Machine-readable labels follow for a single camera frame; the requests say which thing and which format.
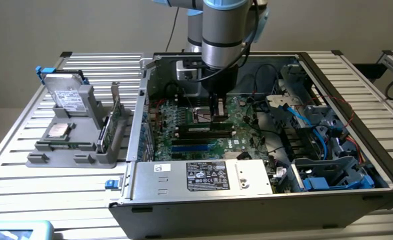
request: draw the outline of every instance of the power supply label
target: power supply label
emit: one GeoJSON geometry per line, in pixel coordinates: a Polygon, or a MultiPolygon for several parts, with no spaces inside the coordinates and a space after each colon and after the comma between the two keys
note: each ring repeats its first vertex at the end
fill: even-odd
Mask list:
{"type": "Polygon", "coordinates": [[[226,162],[187,162],[187,189],[191,192],[230,190],[226,162]]]}

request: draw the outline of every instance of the blue ram slot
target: blue ram slot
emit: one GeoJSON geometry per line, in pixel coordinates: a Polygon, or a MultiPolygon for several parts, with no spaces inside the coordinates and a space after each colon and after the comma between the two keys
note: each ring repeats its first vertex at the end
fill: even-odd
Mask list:
{"type": "Polygon", "coordinates": [[[173,152],[206,152],[210,150],[209,145],[193,145],[193,146],[173,146],[173,152]]]}

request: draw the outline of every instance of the robotic arm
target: robotic arm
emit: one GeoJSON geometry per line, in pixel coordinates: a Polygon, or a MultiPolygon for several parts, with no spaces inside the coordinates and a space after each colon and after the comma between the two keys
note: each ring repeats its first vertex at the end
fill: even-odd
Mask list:
{"type": "Polygon", "coordinates": [[[201,79],[190,82],[202,83],[210,94],[213,121],[227,118],[223,107],[226,94],[237,85],[238,65],[242,55],[249,54],[266,19],[266,0],[154,0],[170,7],[191,9],[189,12],[189,42],[193,50],[201,50],[206,67],[201,79]]]}

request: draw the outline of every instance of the white wall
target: white wall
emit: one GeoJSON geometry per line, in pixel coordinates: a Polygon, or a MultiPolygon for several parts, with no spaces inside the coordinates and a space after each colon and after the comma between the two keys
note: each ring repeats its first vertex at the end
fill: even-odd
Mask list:
{"type": "MultiPolygon", "coordinates": [[[[393,49],[393,0],[270,0],[272,17],[254,50],[340,49],[356,62],[393,49]]],[[[163,51],[175,9],[151,0],[0,0],[0,107],[23,107],[36,65],[63,51],[163,51]]],[[[171,51],[186,45],[181,11],[171,51]]]]}

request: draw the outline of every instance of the motherboard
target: motherboard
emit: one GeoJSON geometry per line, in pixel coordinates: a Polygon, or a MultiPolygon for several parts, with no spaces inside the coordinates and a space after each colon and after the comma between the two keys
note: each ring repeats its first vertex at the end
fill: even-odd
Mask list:
{"type": "Polygon", "coordinates": [[[245,97],[227,99],[229,118],[222,123],[211,123],[210,109],[203,106],[161,100],[153,107],[155,161],[267,159],[266,139],[243,122],[251,107],[245,97]]]}

